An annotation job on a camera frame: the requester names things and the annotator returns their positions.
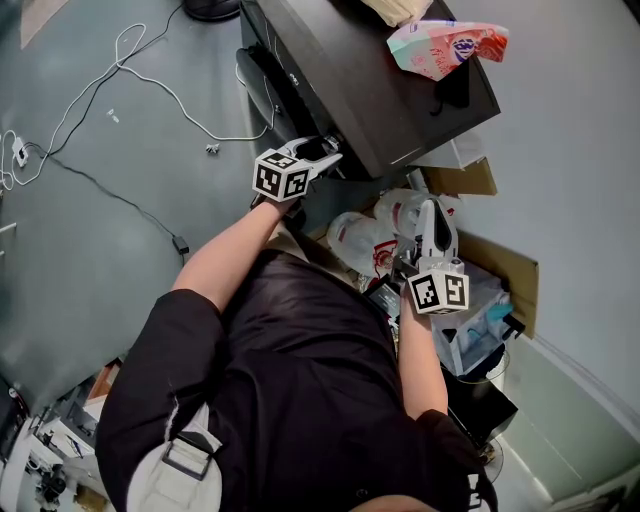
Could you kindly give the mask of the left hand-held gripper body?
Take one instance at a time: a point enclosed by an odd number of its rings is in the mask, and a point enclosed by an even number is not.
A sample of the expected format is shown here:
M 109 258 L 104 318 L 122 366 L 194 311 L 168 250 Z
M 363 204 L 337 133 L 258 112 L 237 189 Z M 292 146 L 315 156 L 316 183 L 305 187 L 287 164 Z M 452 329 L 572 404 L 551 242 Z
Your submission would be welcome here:
M 252 189 L 279 203 L 304 196 L 320 171 L 317 163 L 296 156 L 300 145 L 288 142 L 259 155 L 254 162 Z

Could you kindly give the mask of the black washing machine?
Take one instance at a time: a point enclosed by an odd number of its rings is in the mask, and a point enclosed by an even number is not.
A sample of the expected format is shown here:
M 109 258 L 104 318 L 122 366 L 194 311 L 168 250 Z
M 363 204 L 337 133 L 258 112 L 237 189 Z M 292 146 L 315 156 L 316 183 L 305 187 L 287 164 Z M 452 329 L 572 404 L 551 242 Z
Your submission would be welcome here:
M 471 58 L 469 106 L 433 117 L 437 82 L 399 68 L 391 27 L 360 0 L 241 0 L 240 22 L 236 61 L 275 144 L 330 137 L 350 179 L 395 172 L 500 112 Z

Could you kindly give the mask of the person's left forearm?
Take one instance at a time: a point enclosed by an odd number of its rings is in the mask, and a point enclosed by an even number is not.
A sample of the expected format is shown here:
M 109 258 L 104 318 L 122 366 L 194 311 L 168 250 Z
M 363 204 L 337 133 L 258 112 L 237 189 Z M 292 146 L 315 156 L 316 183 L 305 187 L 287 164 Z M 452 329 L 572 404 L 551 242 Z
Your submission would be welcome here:
M 190 290 L 223 312 L 295 199 L 266 199 L 216 235 L 185 264 L 171 290 Z

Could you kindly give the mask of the person's right forearm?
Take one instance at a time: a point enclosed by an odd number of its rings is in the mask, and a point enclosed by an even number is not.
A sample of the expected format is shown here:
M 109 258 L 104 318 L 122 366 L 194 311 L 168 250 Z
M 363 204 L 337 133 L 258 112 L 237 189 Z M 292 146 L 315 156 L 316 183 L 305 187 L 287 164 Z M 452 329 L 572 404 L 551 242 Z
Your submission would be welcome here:
M 417 419 L 430 410 L 448 414 L 448 394 L 431 321 L 415 311 L 409 293 L 401 300 L 398 368 L 404 407 L 410 417 Z

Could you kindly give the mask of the large clear water jug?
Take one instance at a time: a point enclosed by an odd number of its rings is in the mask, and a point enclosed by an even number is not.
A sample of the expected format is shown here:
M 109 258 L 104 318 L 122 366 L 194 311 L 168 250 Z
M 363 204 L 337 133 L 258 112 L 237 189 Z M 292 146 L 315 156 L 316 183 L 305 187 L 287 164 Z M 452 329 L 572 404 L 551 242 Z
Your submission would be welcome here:
M 342 213 L 331 222 L 326 236 L 333 253 L 359 274 L 381 278 L 391 271 L 398 241 L 376 218 Z
M 432 194 L 406 188 L 387 190 L 374 205 L 373 220 L 385 233 L 414 240 L 419 209 L 427 198 L 434 202 L 438 199 L 446 209 L 441 199 Z

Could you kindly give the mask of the small black screen device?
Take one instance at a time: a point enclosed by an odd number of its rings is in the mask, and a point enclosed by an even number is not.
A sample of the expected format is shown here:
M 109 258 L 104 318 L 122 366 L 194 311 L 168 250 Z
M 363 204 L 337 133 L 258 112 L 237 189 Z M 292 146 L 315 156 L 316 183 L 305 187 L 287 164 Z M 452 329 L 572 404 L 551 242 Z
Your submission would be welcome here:
M 399 317 L 401 312 L 400 287 L 391 280 L 390 275 L 373 280 L 363 295 L 373 302 L 388 319 L 395 321 Z

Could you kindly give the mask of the white panel box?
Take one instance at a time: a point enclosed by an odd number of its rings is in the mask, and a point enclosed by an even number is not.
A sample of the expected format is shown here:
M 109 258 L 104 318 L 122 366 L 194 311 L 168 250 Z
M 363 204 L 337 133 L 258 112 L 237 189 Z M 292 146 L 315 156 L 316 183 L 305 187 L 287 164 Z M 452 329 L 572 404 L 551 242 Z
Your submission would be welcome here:
M 471 129 L 414 160 L 412 165 L 464 170 L 485 157 L 483 141 L 478 132 Z

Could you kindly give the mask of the small black cloth item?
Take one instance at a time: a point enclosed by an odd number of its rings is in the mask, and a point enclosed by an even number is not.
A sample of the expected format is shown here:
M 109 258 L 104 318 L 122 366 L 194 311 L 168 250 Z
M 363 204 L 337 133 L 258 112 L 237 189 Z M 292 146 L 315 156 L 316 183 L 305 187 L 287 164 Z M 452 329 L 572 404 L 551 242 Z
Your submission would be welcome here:
M 434 87 L 436 108 L 430 112 L 433 117 L 439 116 L 445 105 L 450 105 L 457 109 L 463 109 L 469 106 L 469 73 L 469 61 L 464 61 L 455 70 L 451 71 L 436 83 Z

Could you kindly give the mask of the beige folded cloth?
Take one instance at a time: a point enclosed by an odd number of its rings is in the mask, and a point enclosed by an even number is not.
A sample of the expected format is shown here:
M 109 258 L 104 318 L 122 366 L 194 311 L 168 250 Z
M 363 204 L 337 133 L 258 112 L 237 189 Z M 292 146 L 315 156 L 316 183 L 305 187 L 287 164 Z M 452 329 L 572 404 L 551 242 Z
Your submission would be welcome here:
M 434 0 L 360 0 L 374 10 L 390 27 L 419 21 Z

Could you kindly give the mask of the pink tissue packet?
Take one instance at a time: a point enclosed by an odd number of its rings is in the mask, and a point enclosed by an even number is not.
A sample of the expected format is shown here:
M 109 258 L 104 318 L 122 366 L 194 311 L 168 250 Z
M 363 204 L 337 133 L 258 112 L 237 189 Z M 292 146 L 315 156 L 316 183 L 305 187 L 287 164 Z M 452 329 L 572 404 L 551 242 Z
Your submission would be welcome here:
M 421 20 L 395 31 L 388 48 L 400 69 L 440 81 L 478 56 L 502 62 L 509 31 L 499 25 L 450 20 Z

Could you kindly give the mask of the person's black shirt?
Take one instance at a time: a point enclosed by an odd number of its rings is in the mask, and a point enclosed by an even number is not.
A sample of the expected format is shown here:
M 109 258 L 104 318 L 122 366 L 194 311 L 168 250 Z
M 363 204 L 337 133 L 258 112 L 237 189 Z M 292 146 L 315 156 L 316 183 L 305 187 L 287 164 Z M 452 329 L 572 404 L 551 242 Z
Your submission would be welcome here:
M 156 301 L 97 429 L 117 512 L 132 508 L 144 457 L 198 413 L 219 443 L 221 477 L 199 512 L 348 512 L 393 495 L 436 512 L 498 512 L 454 421 L 406 413 L 381 313 L 287 253 L 261 253 L 223 312 L 190 290 Z

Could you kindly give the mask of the black standing fan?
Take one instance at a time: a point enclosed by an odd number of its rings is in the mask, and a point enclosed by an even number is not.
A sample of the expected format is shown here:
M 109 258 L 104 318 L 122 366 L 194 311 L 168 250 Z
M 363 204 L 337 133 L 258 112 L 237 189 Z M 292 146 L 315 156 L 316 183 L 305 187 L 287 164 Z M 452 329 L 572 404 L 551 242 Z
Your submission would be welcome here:
M 183 0 L 184 11 L 192 19 L 219 22 L 236 17 L 240 0 Z

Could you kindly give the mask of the flat cardboard floor sheet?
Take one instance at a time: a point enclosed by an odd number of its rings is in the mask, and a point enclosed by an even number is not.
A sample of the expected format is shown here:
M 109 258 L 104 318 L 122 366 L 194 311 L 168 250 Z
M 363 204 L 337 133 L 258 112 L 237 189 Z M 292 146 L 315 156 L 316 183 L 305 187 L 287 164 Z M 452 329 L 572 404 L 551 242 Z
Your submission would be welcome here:
M 69 0 L 23 0 L 20 18 L 20 44 L 24 50 L 47 22 Z

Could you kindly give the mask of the large cardboard wall sheet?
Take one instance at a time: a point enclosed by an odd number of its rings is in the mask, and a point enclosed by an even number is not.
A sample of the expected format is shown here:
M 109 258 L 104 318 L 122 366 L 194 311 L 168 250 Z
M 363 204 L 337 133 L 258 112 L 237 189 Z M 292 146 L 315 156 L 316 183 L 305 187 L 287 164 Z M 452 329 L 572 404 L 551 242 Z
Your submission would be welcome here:
M 518 252 L 479 236 L 458 231 L 459 255 L 466 261 L 506 281 L 524 335 L 533 339 L 537 320 L 539 264 Z

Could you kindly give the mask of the black frame table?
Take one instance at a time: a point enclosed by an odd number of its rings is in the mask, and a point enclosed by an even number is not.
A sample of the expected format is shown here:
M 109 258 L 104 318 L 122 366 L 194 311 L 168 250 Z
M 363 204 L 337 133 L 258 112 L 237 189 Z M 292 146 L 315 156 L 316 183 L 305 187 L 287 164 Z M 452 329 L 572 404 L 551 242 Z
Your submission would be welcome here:
M 448 412 L 477 449 L 502 433 L 518 412 L 517 406 L 495 383 L 509 362 L 505 345 L 462 376 L 454 375 L 441 362 L 448 393 Z

